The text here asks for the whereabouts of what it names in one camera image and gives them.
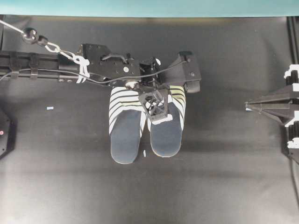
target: black wire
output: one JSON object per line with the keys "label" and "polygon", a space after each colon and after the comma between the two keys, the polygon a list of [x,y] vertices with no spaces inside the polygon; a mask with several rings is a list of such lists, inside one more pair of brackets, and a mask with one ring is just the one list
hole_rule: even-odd
{"label": "black wire", "polygon": [[[51,71],[51,72],[60,72],[60,73],[68,73],[68,74],[72,74],[72,75],[76,75],[76,76],[82,76],[84,78],[86,78],[87,80],[93,82],[93,83],[97,83],[97,84],[107,84],[107,83],[110,83],[110,82],[114,82],[114,81],[117,81],[117,80],[128,80],[128,79],[136,79],[136,78],[142,78],[142,77],[151,77],[151,76],[155,76],[155,75],[158,75],[162,72],[165,72],[165,71],[168,71],[176,66],[179,66],[183,63],[186,63],[187,61],[181,61],[171,67],[168,67],[166,69],[163,69],[163,70],[160,70],[160,71],[157,71],[155,73],[152,73],[152,74],[148,74],[148,75],[143,75],[143,76],[123,76],[123,77],[119,77],[119,78],[114,78],[114,79],[110,79],[110,80],[107,80],[107,81],[96,81],[92,78],[89,78],[85,75],[81,75],[79,73],[76,73],[76,72],[73,72],[73,71],[67,71],[67,70],[59,70],[59,69],[38,69],[39,71]],[[29,71],[31,69],[20,69],[20,71]]]}

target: white clamp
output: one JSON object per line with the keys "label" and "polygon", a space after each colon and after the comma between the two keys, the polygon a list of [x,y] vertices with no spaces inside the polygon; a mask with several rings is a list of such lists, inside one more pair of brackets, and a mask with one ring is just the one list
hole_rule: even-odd
{"label": "white clamp", "polygon": [[291,64],[288,71],[285,72],[284,78],[291,76],[291,71],[296,70],[299,74],[299,64]]}

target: pair of slippers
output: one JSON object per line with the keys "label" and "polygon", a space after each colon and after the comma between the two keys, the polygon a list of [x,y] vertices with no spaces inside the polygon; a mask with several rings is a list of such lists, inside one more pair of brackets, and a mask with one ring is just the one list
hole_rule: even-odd
{"label": "pair of slippers", "polygon": [[130,164],[135,160],[146,121],[153,152],[161,157],[171,157],[178,153],[184,129],[186,99],[182,86],[170,86],[170,93],[168,113],[172,120],[154,125],[146,117],[136,91],[125,87],[112,89],[109,134],[111,156],[117,163]]}

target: white rope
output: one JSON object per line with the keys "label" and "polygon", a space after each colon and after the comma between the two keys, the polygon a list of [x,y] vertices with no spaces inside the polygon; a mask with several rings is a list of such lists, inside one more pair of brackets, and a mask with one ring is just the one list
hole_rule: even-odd
{"label": "white rope", "polygon": [[[74,63],[80,65],[79,68],[79,74],[86,76],[86,77],[90,77],[90,74],[88,72],[87,66],[89,65],[89,60],[85,59],[82,56],[79,55],[75,55],[72,52],[66,51],[66,50],[61,50],[60,47],[57,44],[48,42],[48,44],[45,46],[45,48],[52,53],[59,53],[63,56],[65,56],[66,58],[68,58],[69,60],[73,61]],[[86,78],[83,76],[79,76],[77,79],[77,83],[83,83],[85,82]]]}
{"label": "white rope", "polygon": [[21,34],[24,33],[23,30],[20,30],[19,28],[14,27],[13,25],[10,25],[10,24],[4,22],[3,20],[0,20],[0,23],[2,23],[3,25],[5,25],[5,26],[7,26],[7,27],[9,27],[9,28],[11,28],[11,29],[14,29],[15,31],[17,31],[17,32],[19,32],[19,33],[21,33]]}

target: cable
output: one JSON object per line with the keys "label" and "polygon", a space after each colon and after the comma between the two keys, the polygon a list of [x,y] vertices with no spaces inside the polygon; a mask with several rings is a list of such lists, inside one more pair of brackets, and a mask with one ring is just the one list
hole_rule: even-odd
{"label": "cable", "polygon": [[[151,77],[151,76],[155,76],[155,75],[158,75],[162,72],[165,72],[165,71],[168,71],[170,69],[173,69],[174,67],[176,66],[179,66],[183,63],[186,63],[187,61],[181,61],[171,67],[168,67],[166,69],[163,69],[163,70],[160,70],[160,71],[157,71],[153,74],[148,74],[148,75],[144,75],[144,76],[123,76],[123,77],[119,77],[119,78],[114,78],[114,79],[110,79],[110,80],[107,80],[107,81],[96,81],[92,78],[89,78],[87,76],[84,76],[84,75],[81,75],[79,73],[76,73],[76,72],[73,72],[73,71],[67,71],[67,70],[59,70],[59,69],[38,69],[39,71],[51,71],[51,72],[60,72],[60,73],[67,73],[67,74],[72,74],[72,75],[76,75],[76,76],[82,76],[84,78],[86,78],[87,80],[93,82],[93,83],[97,83],[97,84],[107,84],[107,83],[110,83],[110,82],[114,82],[114,81],[117,81],[117,80],[128,80],[128,79],[134,79],[134,78],[142,78],[142,77]],[[29,71],[31,69],[21,69],[20,71]]]}
{"label": "cable", "polygon": [[5,26],[7,26],[7,27],[9,27],[9,28],[11,28],[11,29],[14,29],[15,31],[17,31],[17,32],[19,32],[19,33],[21,33],[21,34],[24,33],[23,30],[20,30],[19,28],[14,27],[13,25],[10,25],[10,24],[4,22],[3,20],[0,20],[0,23],[2,23],[3,25],[5,25]]}
{"label": "cable", "polygon": [[4,76],[2,76],[2,77],[0,78],[0,82],[1,82],[4,78],[6,78],[7,76],[9,76],[9,75],[10,75],[10,72],[7,73],[7,74],[5,74]]}

